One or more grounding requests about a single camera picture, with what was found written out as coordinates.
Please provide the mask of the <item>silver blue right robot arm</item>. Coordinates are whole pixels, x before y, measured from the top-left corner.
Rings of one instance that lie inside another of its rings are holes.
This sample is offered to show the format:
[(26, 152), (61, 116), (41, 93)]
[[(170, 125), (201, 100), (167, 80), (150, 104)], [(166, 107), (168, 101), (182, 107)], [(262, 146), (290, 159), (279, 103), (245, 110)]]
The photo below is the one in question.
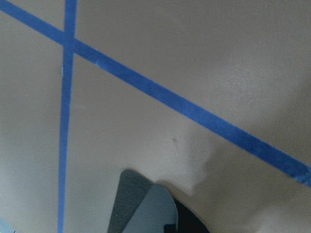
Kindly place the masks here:
[(177, 224), (177, 207), (165, 187), (133, 170), (121, 173), (109, 233), (175, 233)]

